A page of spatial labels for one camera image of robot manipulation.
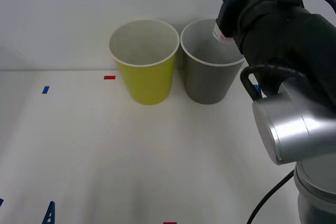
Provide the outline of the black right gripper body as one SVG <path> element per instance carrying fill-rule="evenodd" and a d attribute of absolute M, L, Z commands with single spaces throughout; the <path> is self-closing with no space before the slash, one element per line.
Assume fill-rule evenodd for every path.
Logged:
<path fill-rule="evenodd" d="M 266 17 L 266 5 L 253 7 L 243 15 L 243 10 L 254 0 L 223 0 L 216 24 L 220 32 L 235 41 L 269 41 L 271 34 L 262 23 Z"/>

